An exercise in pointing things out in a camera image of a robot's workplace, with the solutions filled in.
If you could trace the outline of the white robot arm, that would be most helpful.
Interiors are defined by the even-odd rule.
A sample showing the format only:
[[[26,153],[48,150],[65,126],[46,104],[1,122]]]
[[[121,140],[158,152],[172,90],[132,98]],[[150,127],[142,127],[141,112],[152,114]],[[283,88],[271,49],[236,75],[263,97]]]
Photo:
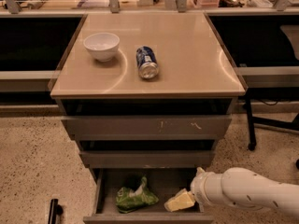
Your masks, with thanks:
[[[199,167],[190,190],[179,191],[164,208],[175,212],[196,203],[255,211],[268,208],[299,217],[299,186],[277,182],[245,168],[234,167],[216,174]]]

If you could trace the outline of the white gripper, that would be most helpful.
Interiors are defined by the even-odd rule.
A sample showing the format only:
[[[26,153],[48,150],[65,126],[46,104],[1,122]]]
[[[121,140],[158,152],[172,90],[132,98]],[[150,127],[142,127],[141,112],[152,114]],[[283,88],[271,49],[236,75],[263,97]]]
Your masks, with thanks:
[[[223,202],[220,174],[206,172],[202,167],[197,167],[196,176],[190,188],[191,191],[180,190],[164,204],[164,208],[169,212],[175,212],[193,207],[195,201],[201,205],[215,205]]]

